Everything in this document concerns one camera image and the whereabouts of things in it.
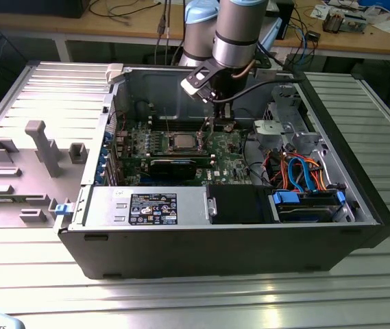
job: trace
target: table leg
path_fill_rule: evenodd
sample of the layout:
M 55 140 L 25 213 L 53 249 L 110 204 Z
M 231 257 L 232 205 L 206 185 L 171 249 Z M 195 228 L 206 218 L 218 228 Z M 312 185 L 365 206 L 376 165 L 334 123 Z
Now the table leg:
M 69 48 L 66 46 L 66 40 L 64 38 L 53 39 L 58 50 L 59 59 L 61 62 L 72 62 Z

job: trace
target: blue tab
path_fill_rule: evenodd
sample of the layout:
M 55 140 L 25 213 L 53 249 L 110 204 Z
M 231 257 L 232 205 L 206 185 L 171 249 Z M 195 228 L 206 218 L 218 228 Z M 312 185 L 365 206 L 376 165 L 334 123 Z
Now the blue tab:
M 278 192 L 274 194 L 274 203 L 275 204 L 281 204 L 282 203 L 282 198 L 280 197 L 280 194 Z
M 275 204 L 299 204 L 300 198 L 296 192 L 280 191 L 274 194 Z
M 219 2 L 216 0 L 193 0 L 186 6 L 186 24 L 196 24 L 218 15 Z
M 72 215 L 74 213 L 73 204 L 58 204 L 55 208 L 55 214 L 58 215 Z
M 342 193 L 341 191 L 338 191 L 337 192 L 337 197 L 338 197 L 339 202 L 341 202 L 341 204 L 345 203 L 345 195 L 344 195 L 344 193 Z
M 94 181 L 98 184 L 103 184 L 103 177 L 101 177 L 100 175 L 96 175 L 94 176 Z

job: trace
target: wooden workbench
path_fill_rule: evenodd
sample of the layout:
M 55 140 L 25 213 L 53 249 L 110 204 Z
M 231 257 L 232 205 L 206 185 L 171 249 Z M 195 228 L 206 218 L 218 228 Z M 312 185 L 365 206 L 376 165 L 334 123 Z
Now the wooden workbench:
M 129 0 L 108 0 L 109 5 L 129 3 Z M 322 20 L 309 17 L 311 8 L 320 3 L 318 0 L 297 0 L 297 9 L 309 29 L 321 34 L 316 54 L 326 56 L 390 59 L 390 34 L 367 26 L 365 33 L 329 34 L 322 30 Z M 138 3 L 120 12 L 130 12 L 153 4 L 152 0 L 140 0 Z M 93 7 L 94 11 L 106 14 L 105 1 L 101 0 Z M 66 19 L 54 16 L 30 16 L 18 14 L 0 14 L 0 30 L 9 35 L 50 38 L 55 40 L 61 60 L 70 59 L 66 47 L 67 40 L 88 40 L 101 42 L 155 44 L 157 25 L 163 5 L 137 12 L 120 23 L 107 17 L 99 17 L 88 10 L 80 19 Z M 171 11 L 170 45 L 176 45 L 182 38 L 182 6 L 173 5 Z M 276 48 L 288 52 L 299 47 L 300 40 L 289 28 L 284 40 L 274 43 Z

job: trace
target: aluminum profile table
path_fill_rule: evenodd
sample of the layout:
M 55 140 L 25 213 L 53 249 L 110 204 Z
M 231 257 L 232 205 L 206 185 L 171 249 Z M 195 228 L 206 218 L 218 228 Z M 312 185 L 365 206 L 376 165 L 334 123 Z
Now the aluminum profile table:
M 0 112 L 29 88 L 38 67 L 20 76 Z M 308 77 L 390 208 L 390 111 L 349 75 Z M 27 329 L 387 329 L 390 238 L 330 272 L 114 281 L 86 278 L 51 228 L 0 229 L 0 312 Z

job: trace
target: blue latch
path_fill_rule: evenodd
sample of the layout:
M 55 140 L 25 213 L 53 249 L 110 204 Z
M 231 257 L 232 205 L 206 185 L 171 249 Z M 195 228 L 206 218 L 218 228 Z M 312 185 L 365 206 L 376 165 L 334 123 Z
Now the blue latch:
M 56 207 L 55 207 L 55 214 L 56 216 L 59 216 L 59 215 L 72 215 L 74 213 L 74 206 L 75 204 L 72 203 L 72 204 L 58 204 Z
M 300 198 L 296 192 L 280 191 L 273 196 L 275 204 L 299 204 Z
M 103 184 L 103 177 L 101 177 L 100 175 L 96 175 L 94 176 L 94 181 L 98 184 Z
M 104 140 L 105 143 L 108 143 L 108 142 L 112 141 L 112 137 L 113 136 L 112 136 L 112 134 L 110 132 L 105 132 L 103 134 L 103 140 Z
M 337 192 L 337 197 L 338 197 L 339 202 L 341 202 L 341 204 L 345 203 L 345 195 L 344 195 L 344 193 L 342 193 L 341 191 L 338 191 Z

